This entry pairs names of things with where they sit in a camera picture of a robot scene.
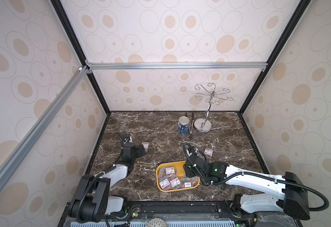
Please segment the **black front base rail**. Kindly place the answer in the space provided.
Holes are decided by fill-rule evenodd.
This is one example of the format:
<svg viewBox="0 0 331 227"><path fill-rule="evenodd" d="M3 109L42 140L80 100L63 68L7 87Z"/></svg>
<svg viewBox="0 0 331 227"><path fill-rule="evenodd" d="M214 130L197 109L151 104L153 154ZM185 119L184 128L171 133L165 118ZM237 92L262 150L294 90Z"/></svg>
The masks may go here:
<svg viewBox="0 0 331 227"><path fill-rule="evenodd" d="M128 227L150 226L159 218L168 227L300 227L301 223L278 211L247 213L233 201L135 201L110 198L96 208L86 202L81 208L84 222L78 223L75 209L68 203L59 227Z"/></svg>

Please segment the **black corner frame post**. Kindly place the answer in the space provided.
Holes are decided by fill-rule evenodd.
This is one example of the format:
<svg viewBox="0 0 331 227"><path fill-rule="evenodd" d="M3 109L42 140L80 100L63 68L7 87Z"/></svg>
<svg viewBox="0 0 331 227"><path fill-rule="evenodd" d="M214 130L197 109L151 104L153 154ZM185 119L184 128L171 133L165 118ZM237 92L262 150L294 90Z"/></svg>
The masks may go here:
<svg viewBox="0 0 331 227"><path fill-rule="evenodd" d="M239 114L243 115L247 108L249 107L251 101L253 100L254 96L256 95L257 91L261 87L263 81L265 80L266 76L268 75L268 72L273 67L275 61L277 60L278 56L282 52L282 49L286 45L287 41L289 40L291 34L295 30L297 24L301 20L303 14L307 10L308 6L311 4L311 0L302 0L299 1L295 11L291 15L291 18L288 20L288 23L285 27L285 29L282 32L281 37L279 38L278 42L276 43L276 46L274 47L270 57L267 60L267 66L264 70L261 71L259 76L257 77L256 82L254 83L252 89L250 90L245 102L243 103Z"/></svg>

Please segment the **chrome hook stand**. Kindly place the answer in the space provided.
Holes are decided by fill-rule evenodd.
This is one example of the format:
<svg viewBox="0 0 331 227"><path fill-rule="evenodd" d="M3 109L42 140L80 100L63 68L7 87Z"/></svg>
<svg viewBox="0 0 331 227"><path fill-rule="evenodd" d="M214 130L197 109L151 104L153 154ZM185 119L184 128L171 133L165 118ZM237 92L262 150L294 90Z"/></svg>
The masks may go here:
<svg viewBox="0 0 331 227"><path fill-rule="evenodd" d="M209 114L212 105L220 105L219 100L223 101L233 101L234 98L230 96L222 97L223 95L228 95L231 91L230 89L222 89L221 93L216 92L216 85L214 83L208 83L207 88L204 85L197 84L194 86L197 93L195 98L198 100L203 100L204 97L209 97L208 107L204 112L203 118L198 118L193 121L194 129L200 134L207 134L212 130L212 123L209 120Z"/></svg>

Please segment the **blue labelled tin can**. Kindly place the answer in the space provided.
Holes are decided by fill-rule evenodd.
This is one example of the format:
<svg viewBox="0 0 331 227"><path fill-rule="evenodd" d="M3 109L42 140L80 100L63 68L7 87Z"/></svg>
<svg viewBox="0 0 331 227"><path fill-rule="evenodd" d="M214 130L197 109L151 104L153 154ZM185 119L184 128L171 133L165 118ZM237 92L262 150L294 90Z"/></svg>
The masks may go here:
<svg viewBox="0 0 331 227"><path fill-rule="evenodd" d="M189 132L190 119L187 116L181 116L178 119L178 132L181 135L185 135Z"/></svg>

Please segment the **aluminium horizontal frame bar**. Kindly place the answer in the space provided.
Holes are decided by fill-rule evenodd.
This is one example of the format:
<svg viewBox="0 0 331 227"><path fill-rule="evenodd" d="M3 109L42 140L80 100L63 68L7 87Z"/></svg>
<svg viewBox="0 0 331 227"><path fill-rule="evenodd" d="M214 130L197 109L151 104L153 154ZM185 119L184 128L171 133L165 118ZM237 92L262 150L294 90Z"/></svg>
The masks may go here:
<svg viewBox="0 0 331 227"><path fill-rule="evenodd" d="M91 70L265 69L267 62L89 63Z"/></svg>

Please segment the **yellow plastic storage tray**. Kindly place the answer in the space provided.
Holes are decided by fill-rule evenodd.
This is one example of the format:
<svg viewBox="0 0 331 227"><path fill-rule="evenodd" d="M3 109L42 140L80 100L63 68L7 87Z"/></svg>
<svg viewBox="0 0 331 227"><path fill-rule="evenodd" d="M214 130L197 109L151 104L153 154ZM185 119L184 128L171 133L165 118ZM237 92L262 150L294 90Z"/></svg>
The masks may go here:
<svg viewBox="0 0 331 227"><path fill-rule="evenodd" d="M169 193L199 186L201 180L198 176L186 176L183 167L185 163L186 161L164 163L157 167L157 186L160 191Z"/></svg>

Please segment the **aluminium diagonal frame bar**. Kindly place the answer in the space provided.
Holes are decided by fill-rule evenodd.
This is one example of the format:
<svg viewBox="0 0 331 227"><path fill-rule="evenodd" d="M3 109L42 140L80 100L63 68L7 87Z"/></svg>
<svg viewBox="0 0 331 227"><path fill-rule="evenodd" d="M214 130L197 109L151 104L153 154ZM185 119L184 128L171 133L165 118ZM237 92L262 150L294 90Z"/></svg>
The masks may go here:
<svg viewBox="0 0 331 227"><path fill-rule="evenodd" d="M82 77L87 73L88 69L89 67L84 65L77 70L63 90L56 96L53 102L50 103L36 124L33 125L26 136L16 146L12 154L2 164L0 167L0 192L28 155L29 151L31 151L32 147L48 127L49 123L51 123L59 109L67 101Z"/></svg>

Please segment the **black left corner post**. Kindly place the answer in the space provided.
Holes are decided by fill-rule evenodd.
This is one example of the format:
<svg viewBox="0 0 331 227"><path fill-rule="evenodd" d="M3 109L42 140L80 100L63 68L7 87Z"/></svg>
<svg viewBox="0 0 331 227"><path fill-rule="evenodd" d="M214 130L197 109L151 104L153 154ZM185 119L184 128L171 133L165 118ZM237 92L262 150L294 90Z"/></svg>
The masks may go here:
<svg viewBox="0 0 331 227"><path fill-rule="evenodd" d="M64 6L62 5L61 1L59 0L51 0L50 1L55 13L57 14L63 29L65 30L65 33L67 37L69 38L69 41L75 51L76 56L78 57L80 63L82 66L89 66L86 62L87 58L84 54L84 51L82 49L82 46L79 42L78 36L75 34L75 31L71 25L71 22L67 16L67 13L65 12ZM95 91L95 94L97 95L100 104L102 105L104 111L106 114L110 114L111 111L105 101L105 98L100 90L100 86L92 72L87 74L88 79L90 80L90 83Z"/></svg>

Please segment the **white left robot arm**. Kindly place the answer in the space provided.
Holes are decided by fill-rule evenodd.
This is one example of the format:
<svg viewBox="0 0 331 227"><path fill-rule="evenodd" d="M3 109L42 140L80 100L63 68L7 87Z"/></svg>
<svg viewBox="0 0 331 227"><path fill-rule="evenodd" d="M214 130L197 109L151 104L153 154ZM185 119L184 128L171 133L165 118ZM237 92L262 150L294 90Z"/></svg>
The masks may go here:
<svg viewBox="0 0 331 227"><path fill-rule="evenodd" d="M77 223L100 222L106 215L124 210L125 199L111 196L110 188L128 177L136 159L146 155L142 144L127 142L113 166L96 175L83 175L68 208Z"/></svg>

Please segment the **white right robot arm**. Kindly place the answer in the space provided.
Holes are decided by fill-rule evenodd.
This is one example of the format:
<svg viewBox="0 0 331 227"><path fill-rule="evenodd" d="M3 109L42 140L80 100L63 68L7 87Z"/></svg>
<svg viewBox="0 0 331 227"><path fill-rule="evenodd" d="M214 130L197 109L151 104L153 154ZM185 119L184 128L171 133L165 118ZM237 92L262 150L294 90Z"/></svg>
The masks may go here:
<svg viewBox="0 0 331 227"><path fill-rule="evenodd" d="M309 220L311 212L326 210L330 203L319 191L305 186L291 172L268 175L230 165L207 161L206 154L189 144L183 146L183 166L187 177L199 177L207 185L236 185L259 191L257 195L235 195L232 209L246 213L283 212L298 220Z"/></svg>

